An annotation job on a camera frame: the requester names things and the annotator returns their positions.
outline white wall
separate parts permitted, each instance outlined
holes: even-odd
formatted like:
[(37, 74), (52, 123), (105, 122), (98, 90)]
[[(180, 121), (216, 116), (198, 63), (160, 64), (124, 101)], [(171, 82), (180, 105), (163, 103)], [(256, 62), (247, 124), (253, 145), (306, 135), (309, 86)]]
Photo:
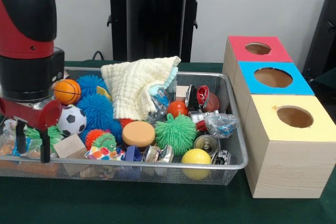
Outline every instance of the white wall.
[[(198, 0), (198, 30), (192, 61), (223, 62), (228, 35), (278, 36), (303, 67), (324, 0)], [(56, 46), (67, 60), (85, 60), (101, 50), (112, 58), (109, 0), (56, 0)]]

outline soccer ball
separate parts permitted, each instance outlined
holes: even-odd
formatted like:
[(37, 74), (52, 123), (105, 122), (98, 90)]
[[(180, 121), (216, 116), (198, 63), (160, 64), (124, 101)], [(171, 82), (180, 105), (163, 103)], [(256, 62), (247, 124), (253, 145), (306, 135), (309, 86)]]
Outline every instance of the soccer ball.
[(63, 135), (80, 134), (85, 127), (86, 115), (83, 110), (75, 106), (67, 106), (62, 110), (58, 121), (58, 129)]

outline shape sorter box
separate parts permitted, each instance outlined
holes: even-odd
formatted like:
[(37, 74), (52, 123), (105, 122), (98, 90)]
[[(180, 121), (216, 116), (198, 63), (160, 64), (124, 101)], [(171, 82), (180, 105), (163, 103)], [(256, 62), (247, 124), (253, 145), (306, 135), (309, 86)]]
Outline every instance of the shape sorter box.
[(226, 42), (223, 71), (234, 83), (239, 61), (292, 62), (277, 37), (229, 36)]
[(299, 70), (290, 62), (240, 61), (233, 89), (243, 128), (251, 94), (314, 95)]
[(319, 198), (336, 163), (336, 125), (312, 95), (252, 94), (244, 128), (254, 198)]

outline orange spiky ball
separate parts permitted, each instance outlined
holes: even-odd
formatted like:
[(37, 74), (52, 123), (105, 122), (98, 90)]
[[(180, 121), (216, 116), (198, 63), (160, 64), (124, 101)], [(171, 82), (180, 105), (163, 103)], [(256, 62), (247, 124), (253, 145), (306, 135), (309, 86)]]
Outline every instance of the orange spiky ball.
[(132, 119), (120, 119), (120, 124), (122, 128), (125, 128), (125, 126), (131, 122), (134, 122)]
[(104, 133), (106, 133), (106, 131), (103, 130), (90, 131), (85, 138), (86, 149), (89, 151), (91, 149), (92, 143)]

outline white cloth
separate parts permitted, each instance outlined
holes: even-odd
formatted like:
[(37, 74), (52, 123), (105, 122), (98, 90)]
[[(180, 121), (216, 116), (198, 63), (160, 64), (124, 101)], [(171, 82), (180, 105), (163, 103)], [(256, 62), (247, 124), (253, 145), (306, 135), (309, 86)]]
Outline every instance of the white cloth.
[(146, 120), (155, 105), (149, 88), (164, 85), (173, 67), (181, 62), (178, 56), (141, 59), (101, 67), (101, 74), (112, 96), (114, 118)]

